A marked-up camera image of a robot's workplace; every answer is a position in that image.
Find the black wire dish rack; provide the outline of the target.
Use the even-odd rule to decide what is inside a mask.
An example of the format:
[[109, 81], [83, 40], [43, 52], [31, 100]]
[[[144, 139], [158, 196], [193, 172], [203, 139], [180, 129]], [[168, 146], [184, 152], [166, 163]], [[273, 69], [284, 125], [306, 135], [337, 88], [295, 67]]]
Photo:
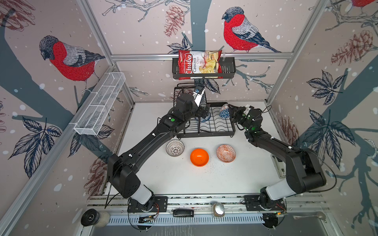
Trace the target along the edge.
[[226, 102], [208, 102], [206, 94], [204, 94], [201, 103], [207, 102], [210, 105], [209, 113], [211, 118], [206, 123], [201, 123], [200, 119], [193, 117], [186, 123], [186, 127], [179, 134], [178, 139], [182, 138], [197, 138], [197, 137], [218, 137], [229, 136], [233, 137], [235, 134], [235, 126], [230, 119], [222, 119], [219, 116], [221, 107]]

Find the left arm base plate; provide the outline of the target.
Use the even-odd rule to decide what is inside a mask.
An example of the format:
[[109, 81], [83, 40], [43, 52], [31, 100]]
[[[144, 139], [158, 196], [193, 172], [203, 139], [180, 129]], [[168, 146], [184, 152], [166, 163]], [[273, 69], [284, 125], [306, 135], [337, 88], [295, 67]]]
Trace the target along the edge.
[[167, 211], [166, 196], [153, 195], [145, 204], [131, 198], [128, 206], [129, 213], [158, 213]]

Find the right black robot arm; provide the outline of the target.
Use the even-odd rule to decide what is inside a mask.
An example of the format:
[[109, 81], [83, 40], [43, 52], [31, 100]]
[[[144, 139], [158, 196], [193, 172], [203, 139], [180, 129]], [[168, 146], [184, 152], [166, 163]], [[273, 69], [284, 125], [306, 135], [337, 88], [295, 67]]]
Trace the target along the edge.
[[285, 164], [285, 179], [260, 190], [259, 204], [270, 209], [285, 197], [309, 192], [326, 185], [326, 177], [314, 151], [286, 144], [261, 127], [263, 111], [253, 106], [228, 105], [232, 123], [241, 125], [247, 141], [266, 150]]

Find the red cassava chips bag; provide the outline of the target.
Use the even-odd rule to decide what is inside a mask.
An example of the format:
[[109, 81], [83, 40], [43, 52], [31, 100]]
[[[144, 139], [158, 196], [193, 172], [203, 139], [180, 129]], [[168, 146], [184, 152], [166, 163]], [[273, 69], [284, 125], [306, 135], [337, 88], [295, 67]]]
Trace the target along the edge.
[[180, 75], [222, 73], [219, 61], [220, 51], [179, 50], [178, 67]]

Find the white brown patterned bowl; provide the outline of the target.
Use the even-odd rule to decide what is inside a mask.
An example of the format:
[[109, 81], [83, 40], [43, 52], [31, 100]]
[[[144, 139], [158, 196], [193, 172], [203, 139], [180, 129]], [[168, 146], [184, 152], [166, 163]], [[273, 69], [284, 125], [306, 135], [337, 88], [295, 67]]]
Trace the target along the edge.
[[185, 145], [180, 140], [171, 140], [166, 145], [166, 152], [169, 156], [180, 156], [185, 150]]

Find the silver round button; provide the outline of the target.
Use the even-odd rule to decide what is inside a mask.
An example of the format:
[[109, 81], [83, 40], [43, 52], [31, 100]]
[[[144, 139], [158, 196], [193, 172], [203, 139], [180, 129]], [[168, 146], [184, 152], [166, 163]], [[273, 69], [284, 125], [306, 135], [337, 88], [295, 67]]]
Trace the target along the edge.
[[213, 215], [215, 217], [223, 217], [225, 215], [225, 208], [224, 205], [221, 203], [215, 203], [212, 206]]

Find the dark blue patterned bowl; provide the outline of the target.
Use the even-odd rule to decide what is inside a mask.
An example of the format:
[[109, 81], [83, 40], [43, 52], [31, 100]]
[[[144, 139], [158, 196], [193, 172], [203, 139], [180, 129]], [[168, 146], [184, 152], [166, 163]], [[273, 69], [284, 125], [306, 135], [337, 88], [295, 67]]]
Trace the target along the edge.
[[229, 119], [230, 118], [230, 111], [229, 111], [229, 106], [228, 104], [224, 104], [221, 109], [220, 109], [220, 112], [219, 112], [219, 116], [222, 118], [222, 119]]

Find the black round knob device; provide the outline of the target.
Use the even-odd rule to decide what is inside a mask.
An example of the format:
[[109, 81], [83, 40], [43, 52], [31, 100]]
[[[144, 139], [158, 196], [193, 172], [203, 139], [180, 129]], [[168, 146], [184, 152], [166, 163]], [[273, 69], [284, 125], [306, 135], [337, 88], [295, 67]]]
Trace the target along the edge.
[[105, 227], [110, 221], [110, 214], [106, 211], [97, 211], [89, 209], [81, 217], [81, 225], [83, 227], [95, 226]]

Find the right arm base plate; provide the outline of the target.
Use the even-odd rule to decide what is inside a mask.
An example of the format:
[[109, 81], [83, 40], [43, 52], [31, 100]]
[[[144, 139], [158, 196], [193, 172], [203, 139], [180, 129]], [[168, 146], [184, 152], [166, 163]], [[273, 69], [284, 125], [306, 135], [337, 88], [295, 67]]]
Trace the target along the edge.
[[271, 200], [260, 195], [245, 195], [241, 203], [247, 211], [286, 211], [283, 199]]

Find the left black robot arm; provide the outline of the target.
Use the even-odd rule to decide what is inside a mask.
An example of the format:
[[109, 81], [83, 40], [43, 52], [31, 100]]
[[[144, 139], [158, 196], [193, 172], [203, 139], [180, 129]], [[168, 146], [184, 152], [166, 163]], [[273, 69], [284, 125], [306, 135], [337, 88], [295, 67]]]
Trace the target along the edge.
[[153, 208], [155, 195], [142, 185], [136, 173], [156, 150], [184, 130], [192, 118], [207, 116], [209, 106], [203, 97], [204, 92], [178, 95], [174, 107], [142, 141], [123, 154], [108, 158], [107, 180], [122, 197], [136, 200], [145, 211]]

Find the blue white rimmed bowl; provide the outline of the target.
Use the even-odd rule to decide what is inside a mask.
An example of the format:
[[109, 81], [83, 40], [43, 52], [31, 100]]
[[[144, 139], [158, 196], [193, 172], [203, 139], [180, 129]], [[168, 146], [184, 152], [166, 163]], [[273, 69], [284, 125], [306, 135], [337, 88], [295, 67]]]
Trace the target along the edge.
[[208, 113], [208, 115], [206, 117], [200, 119], [200, 122], [201, 123], [206, 123], [206, 122], [208, 122], [210, 120], [210, 118], [211, 118], [211, 114]]

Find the red white patterned bowl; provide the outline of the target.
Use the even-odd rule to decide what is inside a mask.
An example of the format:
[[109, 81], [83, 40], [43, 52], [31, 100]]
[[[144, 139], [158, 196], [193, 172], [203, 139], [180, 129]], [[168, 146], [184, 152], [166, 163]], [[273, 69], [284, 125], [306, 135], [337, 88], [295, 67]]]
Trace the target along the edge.
[[217, 148], [216, 155], [224, 163], [230, 163], [236, 159], [236, 151], [230, 145], [220, 145]]

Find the orange plastic bowl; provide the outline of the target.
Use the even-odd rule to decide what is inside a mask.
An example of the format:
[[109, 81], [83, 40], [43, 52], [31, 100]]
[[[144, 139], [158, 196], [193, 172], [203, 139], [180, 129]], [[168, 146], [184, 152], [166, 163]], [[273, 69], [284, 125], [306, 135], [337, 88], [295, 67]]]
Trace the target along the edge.
[[192, 151], [190, 155], [190, 161], [197, 167], [205, 166], [209, 161], [209, 154], [206, 150], [197, 148]]

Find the metal spoon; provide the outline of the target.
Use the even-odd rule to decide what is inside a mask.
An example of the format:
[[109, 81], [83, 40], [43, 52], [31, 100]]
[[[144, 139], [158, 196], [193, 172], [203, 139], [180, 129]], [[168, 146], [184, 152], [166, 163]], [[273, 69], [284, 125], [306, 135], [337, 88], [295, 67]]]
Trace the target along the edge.
[[324, 221], [324, 222], [327, 221], [327, 217], [326, 217], [325, 213], [323, 213], [321, 211], [317, 211], [316, 213], [311, 214], [311, 215], [301, 215], [301, 216], [300, 215], [294, 215], [293, 219], [299, 220], [299, 219], [310, 218], [310, 217], [318, 218], [318, 219], [320, 219], [321, 221]]

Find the black wall shelf basket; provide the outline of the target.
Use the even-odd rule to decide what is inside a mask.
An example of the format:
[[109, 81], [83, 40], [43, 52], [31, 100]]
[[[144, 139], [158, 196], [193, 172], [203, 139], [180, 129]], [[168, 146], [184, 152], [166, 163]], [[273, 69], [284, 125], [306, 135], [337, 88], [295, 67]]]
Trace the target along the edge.
[[180, 74], [178, 58], [172, 61], [172, 75], [175, 80], [189, 79], [232, 79], [236, 73], [235, 58], [226, 57], [219, 61], [219, 69], [221, 73], [207, 73], [207, 74]]

